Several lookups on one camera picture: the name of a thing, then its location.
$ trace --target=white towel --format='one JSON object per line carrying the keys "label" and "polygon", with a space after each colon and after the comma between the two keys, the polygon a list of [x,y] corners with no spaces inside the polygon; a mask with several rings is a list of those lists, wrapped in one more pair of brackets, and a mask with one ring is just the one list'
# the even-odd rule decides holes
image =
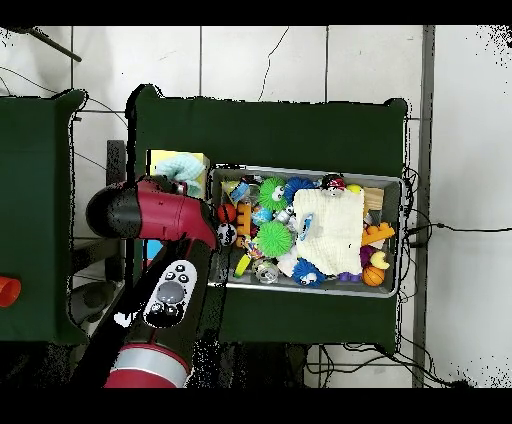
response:
{"label": "white towel", "polygon": [[300,257],[326,275],[362,272],[359,250],[363,233],[364,191],[343,190],[332,196],[326,190],[299,190],[293,208],[299,226],[312,213],[313,219],[303,241],[297,238]]}

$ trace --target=blue spiky toy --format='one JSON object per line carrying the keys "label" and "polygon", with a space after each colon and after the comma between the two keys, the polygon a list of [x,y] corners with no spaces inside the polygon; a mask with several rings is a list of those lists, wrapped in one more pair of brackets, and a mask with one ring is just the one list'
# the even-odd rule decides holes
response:
{"label": "blue spiky toy", "polygon": [[295,193],[299,190],[303,189],[313,189],[316,188],[313,182],[309,181],[306,178],[300,178],[300,177],[292,177],[284,186],[284,198],[288,202],[289,205],[293,202],[293,196]]}
{"label": "blue spiky toy", "polygon": [[293,268],[293,280],[301,286],[318,287],[326,276],[322,274],[311,262],[300,258]]}

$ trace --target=gray plastic bin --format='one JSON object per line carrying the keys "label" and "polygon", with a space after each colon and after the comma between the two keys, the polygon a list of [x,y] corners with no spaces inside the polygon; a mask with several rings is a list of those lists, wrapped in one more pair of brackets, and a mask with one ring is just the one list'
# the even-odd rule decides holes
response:
{"label": "gray plastic bin", "polygon": [[[227,203],[229,200],[222,192],[221,181],[233,181],[240,179],[243,175],[260,175],[262,177],[278,176],[284,180],[292,177],[309,178],[312,181],[322,178],[324,175],[333,172],[321,171],[303,171],[297,169],[282,168],[264,168],[255,166],[239,166],[233,169],[228,165],[217,165],[209,172],[209,201],[217,208],[221,203]],[[404,216],[403,206],[404,183],[400,178],[380,177],[375,175],[342,174],[346,184],[357,184],[366,187],[381,188],[384,190],[384,200],[382,206],[381,220],[389,222],[395,229],[395,236],[387,239],[384,243],[386,261],[390,267],[386,270],[384,282],[377,287],[370,287],[363,282],[342,282],[337,278],[324,281],[320,287],[309,288],[300,286],[291,278],[281,274],[279,280],[273,284],[260,283],[251,271],[251,265],[247,267],[244,275],[240,278],[233,276],[234,268],[244,251],[233,246],[232,253],[228,258],[230,247],[223,247],[220,254],[214,254],[212,258],[209,285],[218,286],[224,281],[226,269],[229,263],[229,273],[227,287],[250,290],[268,290],[268,291],[287,291],[296,293],[315,293],[321,295],[337,296],[361,296],[361,297],[381,297],[387,298],[393,296],[399,288],[399,269],[401,265],[401,248],[403,242]]]}

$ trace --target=green spiky ball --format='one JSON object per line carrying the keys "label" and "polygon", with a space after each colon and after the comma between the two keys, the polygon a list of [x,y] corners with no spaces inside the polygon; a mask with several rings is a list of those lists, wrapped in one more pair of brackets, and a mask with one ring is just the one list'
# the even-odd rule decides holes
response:
{"label": "green spiky ball", "polygon": [[281,211],[284,208],[286,208],[286,206],[288,206],[288,202],[286,201],[286,198],[284,196],[281,196],[281,198],[278,201],[272,198],[272,194],[274,194],[276,187],[283,187],[284,193],[285,185],[285,181],[281,178],[267,178],[260,186],[260,205],[271,211]]}
{"label": "green spiky ball", "polygon": [[293,244],[290,230],[279,221],[262,224],[257,240],[258,246],[267,258],[284,255],[292,248]]}

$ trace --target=small can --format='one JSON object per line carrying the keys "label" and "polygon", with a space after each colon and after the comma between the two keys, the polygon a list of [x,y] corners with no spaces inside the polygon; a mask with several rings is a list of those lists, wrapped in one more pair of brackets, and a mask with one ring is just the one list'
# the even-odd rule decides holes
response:
{"label": "small can", "polygon": [[279,268],[265,259],[258,259],[252,265],[252,272],[260,283],[272,284],[277,281]]}

